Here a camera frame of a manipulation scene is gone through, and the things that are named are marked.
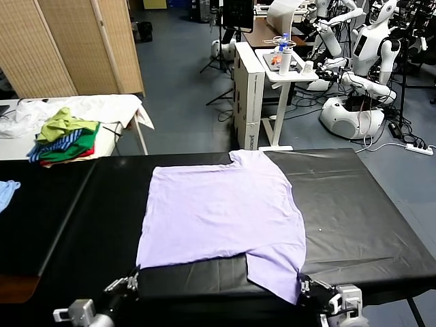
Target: blue striped cloth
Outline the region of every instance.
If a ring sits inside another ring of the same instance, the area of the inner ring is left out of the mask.
[[[36,142],[36,145],[33,147],[32,151],[29,152],[27,157],[29,157],[30,162],[37,162],[40,159],[40,155],[42,153],[48,151],[65,151],[67,150],[71,144],[75,143],[82,135],[83,129],[75,129],[70,134],[59,138],[58,140],[48,143],[48,144],[40,144]]]

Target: red cloth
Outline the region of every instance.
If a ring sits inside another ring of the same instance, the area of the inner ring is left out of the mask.
[[[88,151],[85,151],[84,153],[82,153],[81,155],[78,155],[77,157],[70,159],[70,160],[75,160],[77,158],[81,158],[81,157],[88,157],[89,155],[93,155],[94,154],[94,146],[92,148],[90,148]],[[41,166],[45,166],[45,165],[53,165],[53,164],[61,164],[64,161],[60,161],[60,162],[51,162],[51,161],[46,161],[46,160],[41,160],[40,161],[40,165]]]

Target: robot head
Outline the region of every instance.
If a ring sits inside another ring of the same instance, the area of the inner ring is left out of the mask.
[[[371,24],[387,21],[394,15],[398,0],[375,0],[371,12]]]

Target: white box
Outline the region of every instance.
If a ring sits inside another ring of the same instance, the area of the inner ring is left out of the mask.
[[[233,117],[239,146],[257,150],[265,69],[246,42],[236,43]]]

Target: white table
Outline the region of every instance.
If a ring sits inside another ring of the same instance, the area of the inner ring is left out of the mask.
[[[62,102],[68,98],[49,98],[48,103],[53,104],[56,102]],[[34,100],[42,99],[24,99],[24,102],[31,102]],[[1,100],[0,106],[9,105],[10,107],[5,111],[5,113],[10,112],[6,116],[13,116],[13,110],[16,109],[18,105],[18,99],[11,100]],[[138,112],[130,117],[131,125],[136,133],[136,139],[140,147],[141,152],[147,155],[147,149],[145,145],[144,138],[139,128],[138,123]],[[120,123],[102,123],[100,129],[95,137],[95,156],[96,157],[109,157],[111,156],[116,142],[118,142],[119,136],[123,131],[123,126]],[[27,154],[35,145],[35,135],[40,132],[40,128],[30,131],[19,138],[0,138],[0,160],[20,160],[28,159]]]
[[[268,64],[265,62],[264,55],[268,53],[272,53],[273,49],[257,49],[255,50],[256,56],[258,56],[258,59],[262,66],[265,69],[265,74],[268,77],[268,79],[275,83],[273,85],[273,88],[281,87],[280,92],[280,99],[279,99],[279,106],[277,108],[277,117],[275,119],[275,126],[274,129],[271,127],[270,119],[269,118],[263,118],[262,122],[265,127],[266,135],[268,136],[268,141],[270,142],[270,146],[259,148],[260,150],[282,150],[282,151],[291,151],[293,150],[292,146],[279,146],[279,139],[280,139],[280,133],[281,128],[283,126],[283,120],[285,118],[285,112],[286,112],[286,103],[287,103],[287,97],[289,95],[290,88],[295,87],[296,82],[312,82],[314,80],[318,79],[318,75],[315,72],[311,72],[309,74],[301,74],[293,71],[288,72],[285,76],[279,75],[278,72],[273,72],[270,70]],[[302,71],[302,68],[305,66],[305,62],[301,59],[298,54],[295,52],[292,53],[292,60],[296,61],[298,64],[298,68],[300,68],[300,71]]]

